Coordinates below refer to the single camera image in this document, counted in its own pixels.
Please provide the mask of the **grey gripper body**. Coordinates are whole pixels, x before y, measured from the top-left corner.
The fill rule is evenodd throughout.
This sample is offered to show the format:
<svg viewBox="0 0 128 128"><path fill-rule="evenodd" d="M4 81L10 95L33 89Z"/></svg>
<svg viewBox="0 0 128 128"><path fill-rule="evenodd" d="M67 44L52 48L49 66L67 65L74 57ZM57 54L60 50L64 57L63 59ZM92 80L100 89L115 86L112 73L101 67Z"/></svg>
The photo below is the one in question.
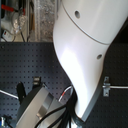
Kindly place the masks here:
<svg viewBox="0 0 128 128"><path fill-rule="evenodd" d="M34 128L46 114L61 106L47 89L37 87L22 101L17 113L16 128Z"/></svg>

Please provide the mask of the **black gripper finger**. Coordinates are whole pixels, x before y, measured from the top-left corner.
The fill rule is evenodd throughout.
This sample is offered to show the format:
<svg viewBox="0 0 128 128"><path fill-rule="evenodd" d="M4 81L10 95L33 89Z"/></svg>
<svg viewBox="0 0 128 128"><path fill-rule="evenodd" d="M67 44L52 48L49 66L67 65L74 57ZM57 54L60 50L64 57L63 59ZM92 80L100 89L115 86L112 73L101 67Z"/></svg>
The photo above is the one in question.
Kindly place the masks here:
<svg viewBox="0 0 128 128"><path fill-rule="evenodd" d="M18 99L20 102L22 102L23 99L26 97L25 87L22 82L18 83L16 90L17 90Z"/></svg>

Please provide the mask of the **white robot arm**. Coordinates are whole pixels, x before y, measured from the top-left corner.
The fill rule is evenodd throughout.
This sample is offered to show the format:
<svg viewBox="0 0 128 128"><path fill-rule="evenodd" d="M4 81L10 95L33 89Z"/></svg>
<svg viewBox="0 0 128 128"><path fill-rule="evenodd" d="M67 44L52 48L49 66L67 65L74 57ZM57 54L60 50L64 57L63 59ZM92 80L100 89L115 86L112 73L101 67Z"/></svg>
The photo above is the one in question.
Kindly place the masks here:
<svg viewBox="0 0 128 128"><path fill-rule="evenodd" d="M61 105L47 89L33 89L19 108L16 128L81 128L103 86L106 52L127 18L128 0L62 0L53 43L74 92Z"/></svg>

